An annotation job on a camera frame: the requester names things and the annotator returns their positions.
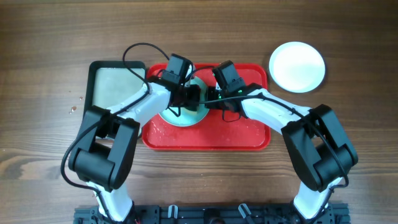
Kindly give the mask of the light blue plate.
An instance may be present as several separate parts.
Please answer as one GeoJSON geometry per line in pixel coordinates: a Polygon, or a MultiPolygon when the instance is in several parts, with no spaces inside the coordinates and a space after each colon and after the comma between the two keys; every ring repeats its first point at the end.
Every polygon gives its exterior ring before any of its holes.
{"type": "MultiPolygon", "coordinates": [[[[204,101],[205,93],[208,88],[205,82],[202,79],[195,77],[193,80],[190,81],[190,85],[199,85],[201,89],[199,101],[204,101]]],[[[189,111],[181,107],[180,116],[176,116],[169,109],[164,110],[159,115],[164,121],[173,126],[187,127],[199,123],[201,120],[205,118],[208,112],[209,109],[205,108],[205,105],[198,105],[198,111],[189,111]]]]}

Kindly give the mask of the white round plate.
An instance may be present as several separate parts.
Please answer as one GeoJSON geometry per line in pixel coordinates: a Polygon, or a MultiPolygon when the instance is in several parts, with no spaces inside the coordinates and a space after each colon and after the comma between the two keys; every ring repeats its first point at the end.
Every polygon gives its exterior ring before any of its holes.
{"type": "Polygon", "coordinates": [[[323,82],[326,65],[317,49],[304,42],[287,42],[276,48],[269,59],[274,82],[292,93],[306,93],[323,82]]]}

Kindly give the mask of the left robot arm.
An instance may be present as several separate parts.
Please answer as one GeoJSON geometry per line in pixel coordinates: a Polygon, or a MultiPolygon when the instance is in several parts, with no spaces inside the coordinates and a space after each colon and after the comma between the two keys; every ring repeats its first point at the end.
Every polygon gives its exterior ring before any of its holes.
{"type": "Polygon", "coordinates": [[[142,79],[142,87],[124,101],[85,112],[76,139],[65,152],[61,175],[70,185],[95,193],[99,220],[132,223],[134,202],[125,180],[131,170],[139,131],[170,106],[186,103],[186,82],[194,72],[189,59],[173,54],[161,76],[142,79]]]}

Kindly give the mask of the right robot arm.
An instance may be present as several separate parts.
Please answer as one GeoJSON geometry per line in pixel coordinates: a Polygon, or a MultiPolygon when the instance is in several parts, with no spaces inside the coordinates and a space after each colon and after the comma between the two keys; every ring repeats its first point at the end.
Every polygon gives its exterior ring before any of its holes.
{"type": "Polygon", "coordinates": [[[282,135],[301,184],[293,206],[304,223],[325,212],[335,189],[348,186],[358,154],[335,112],[327,105],[298,106],[270,94],[257,83],[245,84],[234,63],[212,68],[216,96],[205,106],[259,121],[282,135]]]}

